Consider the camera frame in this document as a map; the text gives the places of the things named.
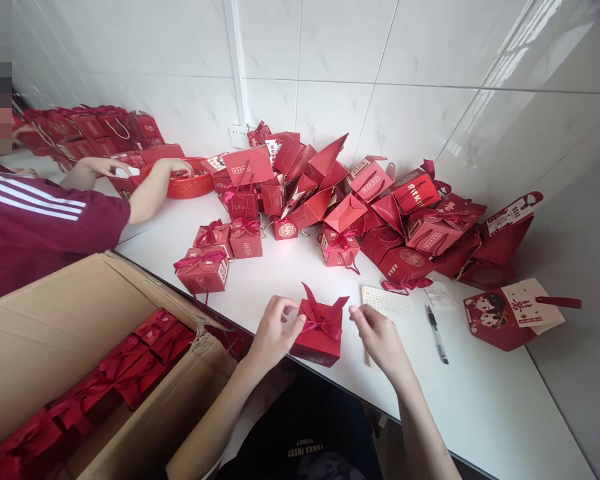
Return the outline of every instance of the black pen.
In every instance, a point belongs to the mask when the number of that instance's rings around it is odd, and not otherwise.
[[[438,349],[438,355],[440,355],[440,360],[442,363],[449,364],[449,359],[447,358],[447,354],[445,353],[445,348],[442,345],[442,338],[440,337],[440,332],[438,332],[438,324],[435,321],[435,317],[433,316],[433,312],[431,311],[431,307],[427,305],[427,311],[429,313],[429,323],[431,324],[431,329],[433,330],[433,338],[435,339],[435,347]]]

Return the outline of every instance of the paper tag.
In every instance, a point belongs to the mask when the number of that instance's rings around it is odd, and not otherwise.
[[[520,220],[528,217],[533,213],[531,208],[524,198],[518,199],[510,206],[505,208],[498,216],[494,215],[487,220],[487,228],[489,236],[499,232],[508,225],[512,225]]]
[[[556,306],[535,301],[536,297],[547,296],[536,279],[502,287],[502,293],[505,294],[519,327],[557,325],[565,321]]]

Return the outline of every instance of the notepad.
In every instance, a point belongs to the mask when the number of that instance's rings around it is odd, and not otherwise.
[[[413,300],[399,293],[392,293],[386,290],[362,286],[362,303],[366,303],[384,316],[397,321],[401,317],[413,315]],[[365,362],[374,370],[380,370],[380,367],[373,361],[371,356],[365,350]]]

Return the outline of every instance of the white wall trim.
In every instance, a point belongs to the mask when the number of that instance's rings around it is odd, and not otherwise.
[[[231,50],[231,64],[233,66],[233,82],[235,84],[235,101],[238,105],[240,125],[246,127],[249,110],[247,107],[247,90],[244,84],[244,64],[242,54],[242,39],[238,19],[236,0],[225,0],[225,18],[227,20],[227,36]]]

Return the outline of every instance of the cardboard box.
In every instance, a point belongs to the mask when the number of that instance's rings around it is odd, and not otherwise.
[[[157,308],[193,330],[200,326],[200,334],[112,440],[91,452],[95,459],[80,478],[136,479],[164,467],[235,361],[199,322],[222,326],[113,253],[92,255],[0,298],[0,441],[96,368]]]

